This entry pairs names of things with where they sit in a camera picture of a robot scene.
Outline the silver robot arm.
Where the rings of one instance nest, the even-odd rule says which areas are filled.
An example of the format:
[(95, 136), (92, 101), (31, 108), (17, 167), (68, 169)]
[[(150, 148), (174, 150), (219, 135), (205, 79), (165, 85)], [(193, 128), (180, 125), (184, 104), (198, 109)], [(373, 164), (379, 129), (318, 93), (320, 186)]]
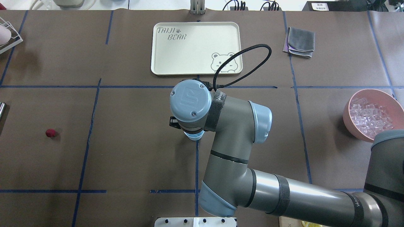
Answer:
[(173, 87), (170, 109), (188, 137), (215, 132), (199, 193), (209, 214), (232, 217), (242, 206), (332, 227), (403, 226), (402, 129), (376, 135), (364, 189), (349, 194), (248, 167), (253, 144), (271, 129), (265, 106), (187, 79)]

